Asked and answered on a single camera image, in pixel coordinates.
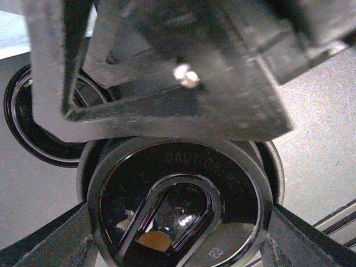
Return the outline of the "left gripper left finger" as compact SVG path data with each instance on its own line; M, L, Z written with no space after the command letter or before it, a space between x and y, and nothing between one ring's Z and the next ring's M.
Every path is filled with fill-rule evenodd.
M97 248L86 202L1 250L1 266L95 266Z

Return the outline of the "black coffee cup lid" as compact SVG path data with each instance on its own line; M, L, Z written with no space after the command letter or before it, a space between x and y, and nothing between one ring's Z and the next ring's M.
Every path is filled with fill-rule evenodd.
M284 187L271 141L90 141L77 170L108 266L243 266L262 249Z

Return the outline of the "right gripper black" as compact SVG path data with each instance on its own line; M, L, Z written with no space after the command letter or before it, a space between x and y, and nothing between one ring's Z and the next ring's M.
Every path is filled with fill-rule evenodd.
M285 83L354 32L354 1L101 1L83 70L105 88L183 63L207 81L261 55Z

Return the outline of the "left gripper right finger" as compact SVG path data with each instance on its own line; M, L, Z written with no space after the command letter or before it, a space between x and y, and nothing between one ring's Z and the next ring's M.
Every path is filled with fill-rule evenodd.
M261 249L264 266L355 266L355 252L279 204Z

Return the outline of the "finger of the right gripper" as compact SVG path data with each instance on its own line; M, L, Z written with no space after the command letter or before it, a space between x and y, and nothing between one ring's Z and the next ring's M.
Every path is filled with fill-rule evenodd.
M191 137L267 141L293 126L265 72L261 55L251 72L203 81L187 64L140 80L102 87L83 70L92 1L23 1L31 42L34 120L67 142L113 137ZM77 107L83 70L112 102Z

